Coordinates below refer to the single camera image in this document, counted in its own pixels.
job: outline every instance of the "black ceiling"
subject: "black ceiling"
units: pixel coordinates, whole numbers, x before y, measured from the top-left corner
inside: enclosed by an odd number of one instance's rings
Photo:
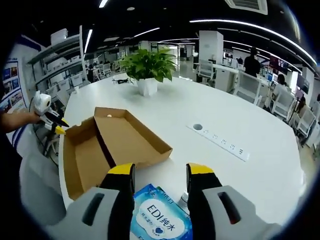
[[[310,4],[301,5],[288,1],[268,0],[268,15],[246,10],[230,8],[224,0],[108,0],[104,8],[98,8],[101,0],[57,0],[48,7],[37,4],[32,16],[32,24],[27,24],[24,33],[48,46],[50,34],[67,28],[69,35],[79,33],[79,25],[83,25],[84,42],[89,29],[93,34],[88,46],[88,53],[99,47],[112,47],[116,44],[132,45],[141,40],[163,41],[169,39],[197,38],[199,30],[232,29],[219,31],[225,40],[243,43],[269,51],[293,64],[303,63],[298,54],[309,65],[314,63],[297,48],[278,36],[257,28],[224,22],[189,23],[199,19],[228,19],[256,24],[278,32],[299,44],[314,58],[320,58],[320,35],[315,17],[316,9]],[[144,35],[133,36],[154,29],[159,30]],[[116,41],[104,42],[108,37],[119,37]],[[286,48],[270,41],[273,40]],[[245,46],[226,43],[226,47],[247,49]]]

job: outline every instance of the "cardboard box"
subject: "cardboard box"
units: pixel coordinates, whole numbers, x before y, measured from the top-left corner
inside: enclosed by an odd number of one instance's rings
[[[76,200],[101,184],[116,165],[144,168],[168,159],[172,148],[124,109],[96,107],[81,126],[67,129],[63,143],[66,188]]]

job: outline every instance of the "poster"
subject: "poster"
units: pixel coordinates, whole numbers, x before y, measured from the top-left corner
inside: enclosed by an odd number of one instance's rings
[[[18,61],[8,61],[2,71],[4,96],[0,103],[0,111],[14,113],[27,111],[23,97],[18,71]]]

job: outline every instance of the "desk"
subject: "desk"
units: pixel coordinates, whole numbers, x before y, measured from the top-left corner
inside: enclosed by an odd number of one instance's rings
[[[288,125],[236,96],[177,77],[159,83],[152,97],[138,92],[133,84],[113,84],[112,77],[105,78],[72,94],[64,118],[73,126],[91,117],[95,107],[127,109],[173,147],[170,159],[136,172],[136,191],[152,183],[178,201],[187,187],[186,163],[194,162],[212,168],[223,185],[254,203],[257,215],[267,223],[283,225],[291,217],[300,197],[302,169],[296,137]],[[195,123],[241,145],[250,153],[249,160],[240,160],[186,127]],[[63,143],[62,135],[59,178],[68,207],[72,200],[66,189]]]

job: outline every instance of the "power strip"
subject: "power strip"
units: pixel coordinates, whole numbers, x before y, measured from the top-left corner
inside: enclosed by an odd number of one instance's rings
[[[210,132],[201,124],[199,123],[190,124],[190,125],[187,125],[186,127],[200,134],[201,136],[205,137],[211,142],[217,144],[219,147],[223,148],[224,150],[227,150],[229,153],[241,159],[242,161],[246,162],[249,160],[249,156],[250,156],[249,152],[245,151],[242,147],[237,146],[231,141],[228,141],[225,138]]]

